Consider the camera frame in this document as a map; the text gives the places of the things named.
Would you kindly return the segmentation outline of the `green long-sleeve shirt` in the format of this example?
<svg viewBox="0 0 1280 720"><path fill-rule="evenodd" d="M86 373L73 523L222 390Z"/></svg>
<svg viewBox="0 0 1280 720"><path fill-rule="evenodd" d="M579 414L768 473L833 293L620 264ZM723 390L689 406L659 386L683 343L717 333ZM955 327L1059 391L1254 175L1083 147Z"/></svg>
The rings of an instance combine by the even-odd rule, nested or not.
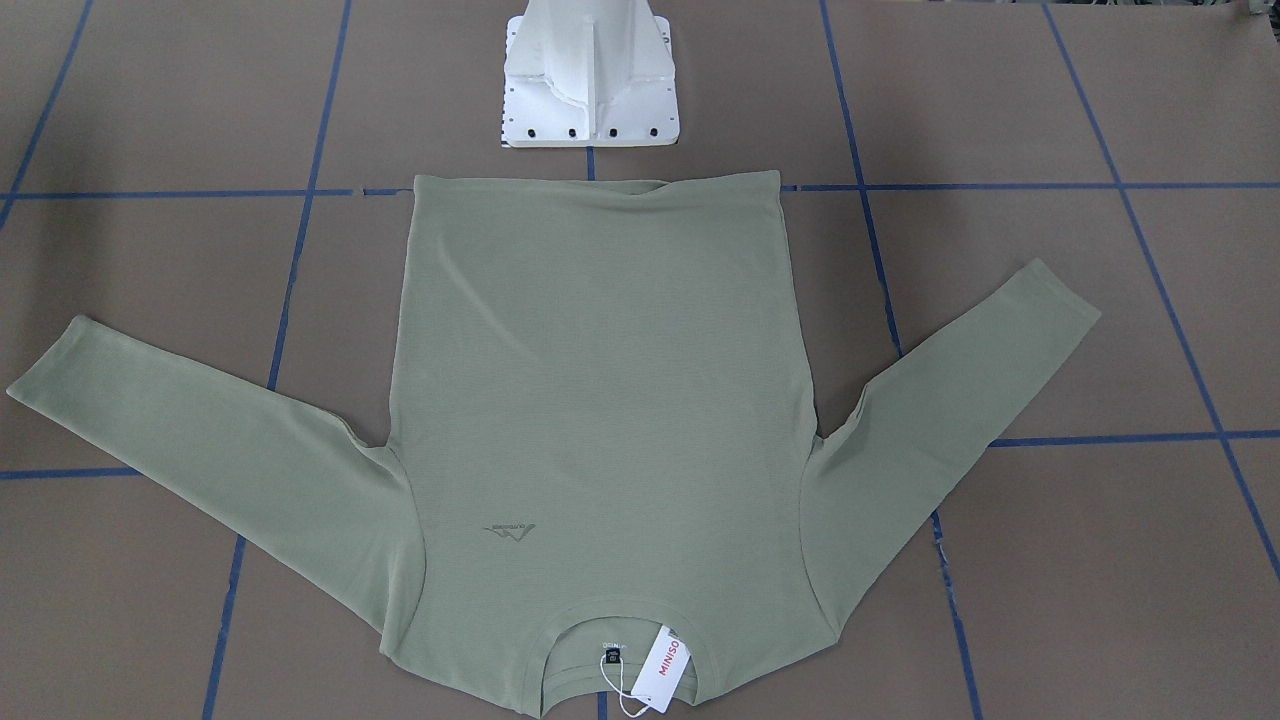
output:
<svg viewBox="0 0 1280 720"><path fill-rule="evenodd" d="M687 705L837 644L1100 319L1032 260L822 436L776 172L413 195L383 445L82 315L8 392L532 717L662 626Z"/></svg>

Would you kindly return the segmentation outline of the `white Miniso hang tag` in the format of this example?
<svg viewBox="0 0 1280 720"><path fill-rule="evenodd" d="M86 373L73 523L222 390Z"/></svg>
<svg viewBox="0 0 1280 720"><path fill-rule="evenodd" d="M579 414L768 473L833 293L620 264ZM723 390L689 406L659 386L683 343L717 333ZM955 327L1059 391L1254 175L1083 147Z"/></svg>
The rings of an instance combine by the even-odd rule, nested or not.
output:
<svg viewBox="0 0 1280 720"><path fill-rule="evenodd" d="M627 698L644 706L641 714L666 714L690 662L691 653L684 638L669 626L662 626L626 692Z"/></svg>

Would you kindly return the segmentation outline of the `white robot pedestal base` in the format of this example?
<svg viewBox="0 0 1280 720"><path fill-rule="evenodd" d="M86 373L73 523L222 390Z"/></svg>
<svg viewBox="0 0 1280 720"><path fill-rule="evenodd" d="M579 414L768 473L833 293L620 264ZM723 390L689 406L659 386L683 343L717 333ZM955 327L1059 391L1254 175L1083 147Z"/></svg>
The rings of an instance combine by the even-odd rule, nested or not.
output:
<svg viewBox="0 0 1280 720"><path fill-rule="evenodd" d="M669 20L648 1L530 1L506 23L500 145L678 142Z"/></svg>

